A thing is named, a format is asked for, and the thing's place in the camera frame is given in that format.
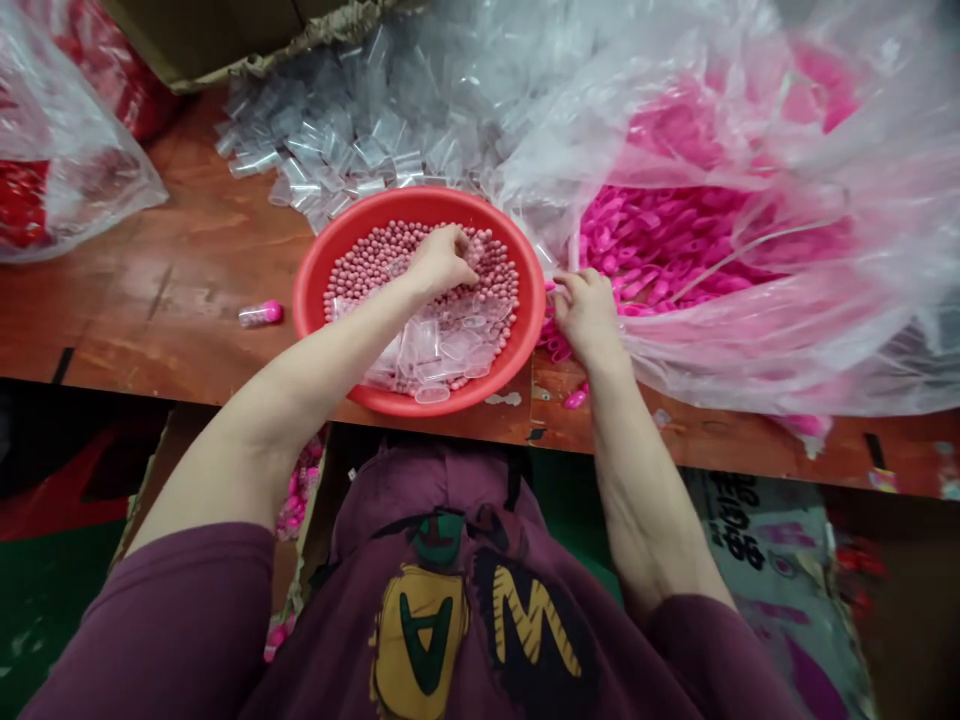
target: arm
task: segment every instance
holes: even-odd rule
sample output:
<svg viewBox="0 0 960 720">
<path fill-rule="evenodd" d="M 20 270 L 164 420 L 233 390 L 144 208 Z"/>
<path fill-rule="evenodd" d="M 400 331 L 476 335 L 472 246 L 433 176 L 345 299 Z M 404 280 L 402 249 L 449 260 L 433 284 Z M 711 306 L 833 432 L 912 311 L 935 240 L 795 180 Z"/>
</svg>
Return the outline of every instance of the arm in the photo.
<svg viewBox="0 0 960 720">
<path fill-rule="evenodd" d="M 478 280 L 461 257 L 466 246 L 455 226 L 431 233 L 404 275 L 257 373 L 184 454 L 130 552 L 220 522 L 272 532 L 297 456 L 350 388 L 424 304 Z"/>
<path fill-rule="evenodd" d="M 736 609 L 617 337 L 610 281 L 595 270 L 557 279 L 557 322 L 587 370 L 597 481 L 610 552 L 638 624 L 674 595 Z"/>
</svg>

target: wooden workbench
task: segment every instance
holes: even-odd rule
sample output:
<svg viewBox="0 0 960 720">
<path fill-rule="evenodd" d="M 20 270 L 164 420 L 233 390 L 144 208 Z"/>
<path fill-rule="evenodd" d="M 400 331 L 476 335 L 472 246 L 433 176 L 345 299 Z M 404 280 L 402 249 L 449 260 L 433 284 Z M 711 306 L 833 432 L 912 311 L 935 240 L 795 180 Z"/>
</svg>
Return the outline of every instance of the wooden workbench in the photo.
<svg viewBox="0 0 960 720">
<path fill-rule="evenodd" d="M 296 340 L 290 321 L 253 331 L 237 322 L 240 307 L 268 298 L 290 307 L 313 237 L 301 215 L 267 202 L 273 174 L 230 176 L 213 150 L 221 103 L 201 97 L 150 148 L 166 205 L 57 260 L 0 267 L 0 375 L 220 405 Z M 412 422 L 345 401 L 335 419 L 591 452 L 589 404 L 562 405 L 583 379 L 575 362 L 554 366 L 538 352 L 497 396 L 455 415 Z M 758 416 L 644 395 L 671 418 L 662 433 L 681 465 L 869 489 L 873 434 L 900 492 L 939 497 L 934 443 L 960 439 L 957 412 L 839 418 L 810 461 Z"/>
</svg>

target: small pink bottle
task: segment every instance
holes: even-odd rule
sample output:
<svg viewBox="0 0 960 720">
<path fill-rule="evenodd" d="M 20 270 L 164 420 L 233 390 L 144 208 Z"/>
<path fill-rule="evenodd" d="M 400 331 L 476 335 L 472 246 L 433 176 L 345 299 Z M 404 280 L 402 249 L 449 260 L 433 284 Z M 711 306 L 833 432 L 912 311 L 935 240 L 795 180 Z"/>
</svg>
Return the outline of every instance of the small pink bottle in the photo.
<svg viewBox="0 0 960 720">
<path fill-rule="evenodd" d="M 243 308 L 239 314 L 240 324 L 245 328 L 274 325 L 283 320 L 283 306 L 276 300 Z"/>
</svg>

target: pink plastic cap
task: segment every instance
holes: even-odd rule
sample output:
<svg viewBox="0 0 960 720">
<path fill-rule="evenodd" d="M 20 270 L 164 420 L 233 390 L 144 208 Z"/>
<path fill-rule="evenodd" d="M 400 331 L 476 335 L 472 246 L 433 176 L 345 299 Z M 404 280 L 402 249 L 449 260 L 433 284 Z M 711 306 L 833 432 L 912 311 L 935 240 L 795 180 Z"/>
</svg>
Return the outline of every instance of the pink plastic cap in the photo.
<svg viewBox="0 0 960 720">
<path fill-rule="evenodd" d="M 283 305 L 276 300 L 267 300 L 260 307 L 263 308 L 263 316 L 269 323 L 277 323 L 283 320 Z"/>
</svg>

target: right hand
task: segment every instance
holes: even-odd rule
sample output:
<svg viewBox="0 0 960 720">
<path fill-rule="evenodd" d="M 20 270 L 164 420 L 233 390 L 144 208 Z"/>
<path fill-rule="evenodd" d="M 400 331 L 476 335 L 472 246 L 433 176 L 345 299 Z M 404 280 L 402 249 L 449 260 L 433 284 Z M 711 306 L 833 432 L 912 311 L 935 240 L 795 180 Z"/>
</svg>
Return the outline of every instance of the right hand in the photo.
<svg viewBox="0 0 960 720">
<path fill-rule="evenodd" d="M 566 288 L 569 299 L 554 293 L 557 325 L 587 370 L 624 354 L 617 305 L 610 279 L 593 268 L 559 275 L 554 281 Z"/>
<path fill-rule="evenodd" d="M 423 239 L 406 274 L 419 280 L 428 300 L 460 284 L 476 285 L 480 276 L 464 260 L 469 248 L 463 230 L 445 225 Z"/>
</svg>

